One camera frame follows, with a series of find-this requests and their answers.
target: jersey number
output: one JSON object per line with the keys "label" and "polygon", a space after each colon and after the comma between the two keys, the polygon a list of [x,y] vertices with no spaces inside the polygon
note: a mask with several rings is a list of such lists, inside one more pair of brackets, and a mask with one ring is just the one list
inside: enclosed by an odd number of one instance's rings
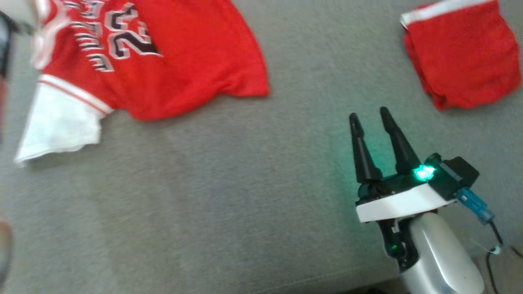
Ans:
{"label": "jersey number", "polygon": [[109,52],[115,59],[129,58],[129,49],[140,55],[159,55],[158,48],[152,42],[147,26],[139,21],[138,33],[128,29],[128,22],[138,17],[133,3],[127,3],[120,11],[108,12],[106,27],[113,31],[109,35]]}

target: clothing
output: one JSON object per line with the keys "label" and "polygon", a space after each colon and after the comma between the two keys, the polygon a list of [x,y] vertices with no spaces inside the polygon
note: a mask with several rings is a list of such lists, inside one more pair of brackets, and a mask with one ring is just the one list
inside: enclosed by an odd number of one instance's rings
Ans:
{"label": "clothing", "polygon": [[496,0],[444,0],[405,13],[407,53],[438,110],[491,104],[521,84],[519,46]]}
{"label": "clothing", "polygon": [[98,143],[99,120],[180,115],[217,94],[268,95],[256,40],[230,0],[37,0],[41,77],[15,162]]}

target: white sleeve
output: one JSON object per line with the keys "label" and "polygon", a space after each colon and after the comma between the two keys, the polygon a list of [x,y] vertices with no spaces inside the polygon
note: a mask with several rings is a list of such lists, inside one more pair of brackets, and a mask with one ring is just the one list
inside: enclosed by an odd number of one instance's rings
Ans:
{"label": "white sleeve", "polygon": [[40,77],[14,162],[74,152],[100,140],[100,119],[112,112],[82,89],[50,75]]}

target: gray fabric surface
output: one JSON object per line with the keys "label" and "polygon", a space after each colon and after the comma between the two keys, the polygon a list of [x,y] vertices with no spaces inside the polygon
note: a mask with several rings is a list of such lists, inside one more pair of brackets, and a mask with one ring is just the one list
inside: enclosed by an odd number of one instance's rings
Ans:
{"label": "gray fabric surface", "polygon": [[[264,51],[272,94],[219,97],[190,114],[103,121],[101,144],[12,163],[38,73],[17,41],[0,151],[1,213],[13,224],[8,293],[330,293],[385,280],[375,224],[358,222],[348,115],[393,172],[379,107],[420,157],[461,155],[501,232],[523,242],[523,93],[438,112],[402,43],[423,1],[235,0]],[[523,3],[501,1],[521,42]],[[441,214],[472,253],[494,238],[466,209]]]}

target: red fabric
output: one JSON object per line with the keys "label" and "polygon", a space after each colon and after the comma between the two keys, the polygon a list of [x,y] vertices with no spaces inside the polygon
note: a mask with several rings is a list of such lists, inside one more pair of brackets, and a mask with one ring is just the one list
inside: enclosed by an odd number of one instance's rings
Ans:
{"label": "red fabric", "polygon": [[491,104],[521,84],[519,46],[497,1],[408,24],[408,56],[438,110]]}
{"label": "red fabric", "polygon": [[[42,73],[84,89],[111,108],[126,109],[135,119],[180,115],[217,94],[268,95],[262,53],[230,0],[105,0],[94,4],[100,6],[89,4],[93,1],[48,1],[53,8],[44,24],[52,23],[56,7],[65,9],[72,23],[56,35],[52,61]],[[129,10],[119,18],[121,26],[115,29],[110,16],[129,5],[134,12]],[[100,31],[74,27],[75,21],[99,24]],[[122,32],[139,36],[135,39],[141,43],[149,38],[157,53],[140,54],[125,40],[115,42]],[[93,40],[80,39],[79,33],[95,35],[101,49],[82,50],[82,44]],[[115,57],[114,44],[128,56]],[[113,71],[96,70],[97,61],[89,57],[94,53],[102,54]]]}

